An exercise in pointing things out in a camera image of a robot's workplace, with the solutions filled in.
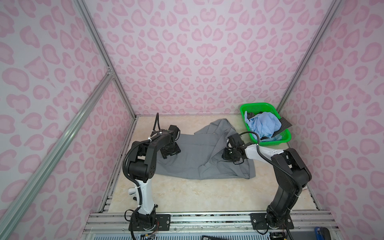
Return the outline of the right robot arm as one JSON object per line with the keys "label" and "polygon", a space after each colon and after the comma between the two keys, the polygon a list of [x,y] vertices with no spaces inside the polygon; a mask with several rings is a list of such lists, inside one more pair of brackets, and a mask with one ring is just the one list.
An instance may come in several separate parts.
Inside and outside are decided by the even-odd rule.
{"label": "right robot arm", "polygon": [[243,164],[245,160],[258,160],[273,166],[278,190],[269,204],[263,223],[269,229],[288,228],[288,219],[292,208],[298,201],[303,188],[311,181],[312,175],[293,149],[277,150],[256,144],[245,143],[241,134],[228,137],[222,158],[234,164]]}

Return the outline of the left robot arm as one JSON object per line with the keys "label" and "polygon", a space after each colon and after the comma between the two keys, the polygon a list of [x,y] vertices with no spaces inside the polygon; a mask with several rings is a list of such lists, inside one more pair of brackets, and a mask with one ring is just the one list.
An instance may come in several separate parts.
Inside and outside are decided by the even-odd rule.
{"label": "left robot arm", "polygon": [[177,144],[179,135],[180,129],[175,125],[167,130],[153,130],[147,140],[134,142],[124,157],[122,172],[135,185],[137,201],[129,220],[131,232],[152,232],[160,226],[156,216],[157,205],[152,196],[152,178],[157,168],[158,153],[166,159],[181,152]]}

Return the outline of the grey long sleeve shirt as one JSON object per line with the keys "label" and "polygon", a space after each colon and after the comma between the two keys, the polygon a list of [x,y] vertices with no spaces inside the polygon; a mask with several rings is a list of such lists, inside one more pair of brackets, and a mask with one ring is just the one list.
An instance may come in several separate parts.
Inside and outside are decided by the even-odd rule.
{"label": "grey long sleeve shirt", "polygon": [[156,174],[189,180],[254,178],[254,161],[235,165],[222,158],[228,137],[236,132],[227,119],[219,119],[192,135],[181,134],[176,141],[179,154],[157,154]]}

